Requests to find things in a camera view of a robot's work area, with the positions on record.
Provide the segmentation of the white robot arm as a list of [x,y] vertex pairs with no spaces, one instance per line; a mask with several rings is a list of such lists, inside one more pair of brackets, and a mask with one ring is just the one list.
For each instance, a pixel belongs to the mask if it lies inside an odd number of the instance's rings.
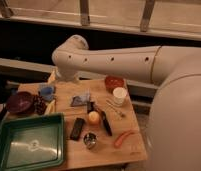
[[147,171],[201,171],[201,47],[91,50],[73,35],[52,53],[56,77],[112,75],[154,91],[147,128]]

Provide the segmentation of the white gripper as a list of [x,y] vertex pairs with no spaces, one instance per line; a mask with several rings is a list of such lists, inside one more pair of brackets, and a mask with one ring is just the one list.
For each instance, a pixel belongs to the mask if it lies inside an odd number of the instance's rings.
[[78,72],[72,69],[64,69],[57,67],[55,69],[55,77],[58,81],[64,82],[78,82]]

